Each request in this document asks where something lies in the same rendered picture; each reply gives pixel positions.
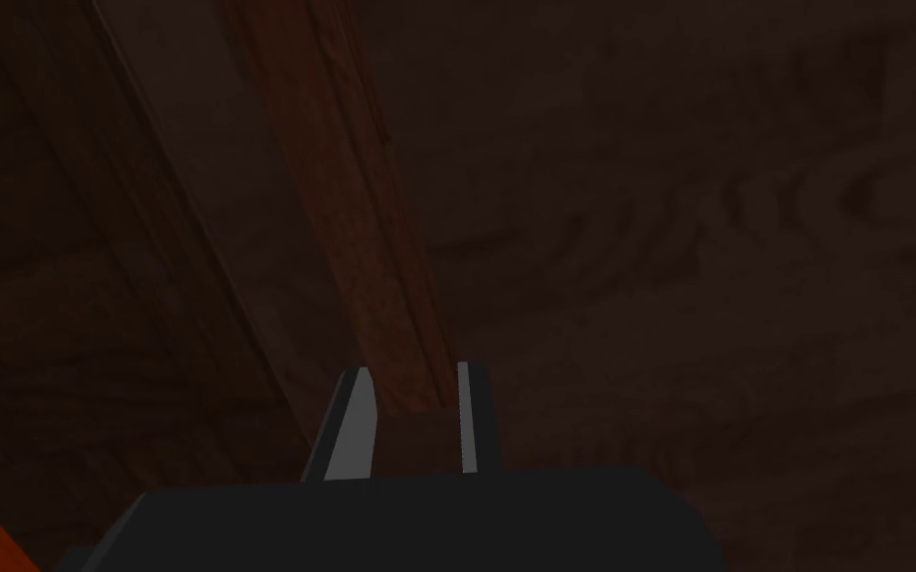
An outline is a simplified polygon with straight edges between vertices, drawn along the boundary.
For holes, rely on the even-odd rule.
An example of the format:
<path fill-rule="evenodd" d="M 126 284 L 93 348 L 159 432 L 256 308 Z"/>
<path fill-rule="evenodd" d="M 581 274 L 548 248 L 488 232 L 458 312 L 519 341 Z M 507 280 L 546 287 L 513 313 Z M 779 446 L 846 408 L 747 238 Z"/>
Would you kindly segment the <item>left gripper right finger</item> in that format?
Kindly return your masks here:
<path fill-rule="evenodd" d="M 499 473 L 503 457 L 488 369 L 460 361 L 457 373 L 462 472 Z"/>

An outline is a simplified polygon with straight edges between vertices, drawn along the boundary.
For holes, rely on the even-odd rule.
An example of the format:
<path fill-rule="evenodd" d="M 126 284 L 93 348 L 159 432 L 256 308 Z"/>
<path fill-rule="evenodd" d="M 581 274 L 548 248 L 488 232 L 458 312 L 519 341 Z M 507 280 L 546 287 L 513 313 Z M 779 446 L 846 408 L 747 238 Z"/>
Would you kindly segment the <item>dark brown wooden door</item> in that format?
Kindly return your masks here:
<path fill-rule="evenodd" d="M 504 462 L 916 572 L 916 0 L 355 0 Z"/>

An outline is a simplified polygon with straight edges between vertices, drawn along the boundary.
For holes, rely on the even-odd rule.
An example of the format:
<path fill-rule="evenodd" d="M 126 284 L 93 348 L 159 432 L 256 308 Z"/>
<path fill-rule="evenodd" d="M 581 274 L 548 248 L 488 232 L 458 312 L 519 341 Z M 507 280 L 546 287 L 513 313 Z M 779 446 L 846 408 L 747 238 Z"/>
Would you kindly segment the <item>brown wooden bar handle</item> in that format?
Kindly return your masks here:
<path fill-rule="evenodd" d="M 218 0 L 335 291 L 286 333 L 315 437 L 340 374 L 366 367 L 377 476 L 461 468 L 458 358 L 350 0 Z"/>

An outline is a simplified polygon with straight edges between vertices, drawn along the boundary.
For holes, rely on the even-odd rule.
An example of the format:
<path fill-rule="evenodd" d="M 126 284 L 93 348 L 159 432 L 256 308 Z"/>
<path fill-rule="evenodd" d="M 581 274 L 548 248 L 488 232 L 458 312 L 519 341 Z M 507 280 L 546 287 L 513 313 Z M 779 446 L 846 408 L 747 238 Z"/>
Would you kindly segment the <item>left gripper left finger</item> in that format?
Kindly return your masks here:
<path fill-rule="evenodd" d="M 303 483 L 371 476 L 378 425 L 372 377 L 365 367 L 338 379 L 301 476 Z"/>

